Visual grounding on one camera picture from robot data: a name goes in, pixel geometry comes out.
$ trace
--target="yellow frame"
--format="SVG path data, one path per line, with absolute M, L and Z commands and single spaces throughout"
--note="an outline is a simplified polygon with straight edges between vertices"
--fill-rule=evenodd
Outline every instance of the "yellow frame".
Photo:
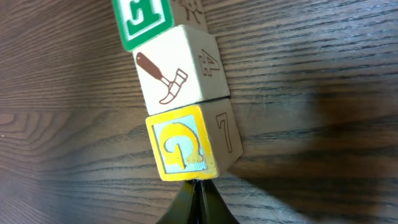
M 198 131 L 198 138 L 203 149 L 205 164 L 207 170 L 185 172 L 179 174 L 166 174 L 163 168 L 162 158 L 160 156 L 159 148 L 157 145 L 157 140 L 155 132 L 152 128 L 153 125 L 171 121 L 173 119 L 182 118 L 184 116 L 192 115 L 195 125 Z M 211 150 L 211 144 L 207 138 L 207 131 L 205 126 L 205 121 L 203 119 L 203 114 L 201 112 L 200 106 L 191 105 L 184 108 L 180 108 L 173 111 L 168 111 L 165 113 L 157 114 L 146 119 L 146 125 L 148 129 L 150 143 L 152 145 L 152 150 L 155 155 L 157 170 L 159 171 L 160 178 L 164 181 L 178 181 L 178 180 L 192 180 L 192 179 L 211 179 L 218 176 L 218 170 L 216 167 L 216 162 L 214 160 L 213 151 Z

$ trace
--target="block with green border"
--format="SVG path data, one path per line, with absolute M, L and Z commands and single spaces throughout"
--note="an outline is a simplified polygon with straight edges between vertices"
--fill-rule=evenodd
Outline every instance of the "block with green border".
M 112 0 L 112 4 L 128 52 L 180 24 L 207 32 L 200 0 Z

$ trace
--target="green border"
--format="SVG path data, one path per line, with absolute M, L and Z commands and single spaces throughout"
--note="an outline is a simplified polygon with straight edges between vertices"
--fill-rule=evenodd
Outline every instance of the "green border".
M 119 10 L 119 0 L 112 0 L 113 11 L 114 11 L 114 15 L 116 18 L 116 23 L 118 25 L 120 39 L 121 39 L 123 48 L 126 51 L 131 52 L 136 47 L 147 42 L 148 40 L 151 40 L 155 36 L 163 33 L 165 30 L 167 30 L 168 28 L 171 28 L 173 26 L 174 21 L 173 21 L 173 17 L 172 17 L 172 13 L 171 13 L 169 0 L 161 0 L 161 1 L 162 1 L 163 10 L 164 10 L 165 22 L 163 22 L 162 24 L 160 24 L 159 26 L 157 26 L 151 30 L 148 30 L 144 34 L 141 34 L 138 37 L 128 41 L 126 36 L 124 35 L 122 17 L 121 17 L 121 12 Z

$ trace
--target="brown hammer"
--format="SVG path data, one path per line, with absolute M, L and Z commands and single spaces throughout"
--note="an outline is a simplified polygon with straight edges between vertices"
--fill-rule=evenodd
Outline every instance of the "brown hammer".
M 187 81 L 188 74 L 186 74 L 181 69 L 177 69 L 177 71 L 175 72 L 174 81 L 170 82 L 166 77 L 163 76 L 160 69 L 141 52 L 137 54 L 136 62 L 138 66 L 144 69 L 149 75 L 161 81 L 164 85 L 167 86 L 167 89 L 169 91 L 167 93 L 167 96 L 159 101 L 159 103 L 162 105 L 166 105 L 173 101 L 180 92 L 182 84 Z

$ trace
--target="toy block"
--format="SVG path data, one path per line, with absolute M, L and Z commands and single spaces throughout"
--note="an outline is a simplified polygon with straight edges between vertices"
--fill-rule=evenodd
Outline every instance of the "toy block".
M 180 25 L 133 51 L 149 115 L 229 96 L 216 39 Z
M 200 0 L 112 0 L 112 5 L 122 45 L 129 52 L 180 24 L 207 32 Z
M 146 124 L 164 181 L 216 178 L 243 153 L 229 99 L 157 114 Z

